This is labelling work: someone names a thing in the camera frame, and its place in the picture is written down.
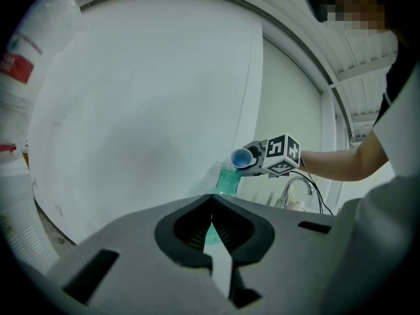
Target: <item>red label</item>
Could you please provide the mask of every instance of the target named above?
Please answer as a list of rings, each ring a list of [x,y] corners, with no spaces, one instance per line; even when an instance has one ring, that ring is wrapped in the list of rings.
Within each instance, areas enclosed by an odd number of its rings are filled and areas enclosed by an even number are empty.
[[[33,64],[23,56],[6,52],[0,61],[0,72],[26,84],[33,70]]]

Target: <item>white ceiling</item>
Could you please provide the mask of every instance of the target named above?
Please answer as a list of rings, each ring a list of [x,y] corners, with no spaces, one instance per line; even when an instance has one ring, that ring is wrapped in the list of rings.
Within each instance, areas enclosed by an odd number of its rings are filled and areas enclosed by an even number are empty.
[[[85,6],[96,0],[76,0]],[[346,110],[354,141],[371,131],[385,91],[385,74],[395,60],[391,33],[349,37],[320,24],[304,0],[246,0],[285,24],[321,62]]]

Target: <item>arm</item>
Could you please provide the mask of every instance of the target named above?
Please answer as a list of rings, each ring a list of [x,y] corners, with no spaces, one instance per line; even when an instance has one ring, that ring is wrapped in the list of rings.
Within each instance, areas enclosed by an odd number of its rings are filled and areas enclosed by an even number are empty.
[[[357,150],[337,152],[302,152],[300,168],[326,179],[338,181],[359,181],[381,168],[388,157],[375,133],[371,132]]]

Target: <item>black wire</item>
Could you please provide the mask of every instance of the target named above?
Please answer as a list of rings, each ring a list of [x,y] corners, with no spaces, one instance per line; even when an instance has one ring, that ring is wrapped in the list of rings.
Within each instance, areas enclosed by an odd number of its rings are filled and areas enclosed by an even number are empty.
[[[318,193],[318,195],[319,195],[319,197],[318,197],[318,203],[320,203],[320,213],[321,213],[321,202],[322,202],[322,205],[325,207],[325,208],[327,208],[327,210],[329,211],[329,213],[331,213],[332,215],[334,215],[333,213],[332,213],[332,211],[329,209],[329,207],[324,203],[324,199],[322,198],[322,195],[321,195],[321,192],[320,192],[320,190],[318,189],[318,186],[316,185],[316,183],[315,182],[312,182],[308,177],[306,177],[306,176],[304,176],[303,174],[301,174],[301,173],[298,173],[297,171],[290,171],[290,173],[296,173],[296,174],[298,174],[298,175],[300,175],[300,176],[303,176],[306,180],[308,180],[309,182],[311,182],[312,183],[312,185],[315,187],[315,190],[317,191],[317,193]]]

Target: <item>faucet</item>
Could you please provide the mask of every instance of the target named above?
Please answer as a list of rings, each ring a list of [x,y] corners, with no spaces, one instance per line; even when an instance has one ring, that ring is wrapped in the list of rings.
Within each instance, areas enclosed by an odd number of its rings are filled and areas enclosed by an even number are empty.
[[[283,203],[283,208],[286,208],[287,202],[289,201],[289,188],[290,185],[294,182],[294,181],[302,181],[306,184],[306,186],[308,187],[308,195],[311,196],[312,193],[314,192],[314,189],[312,187],[312,183],[308,180],[306,180],[304,177],[302,176],[295,176],[292,177],[290,180],[288,180],[288,182],[286,183],[286,186],[284,187],[283,190],[283,194],[280,196],[280,198],[277,200],[276,204],[274,207],[277,207],[277,205],[279,204],[279,202]]]

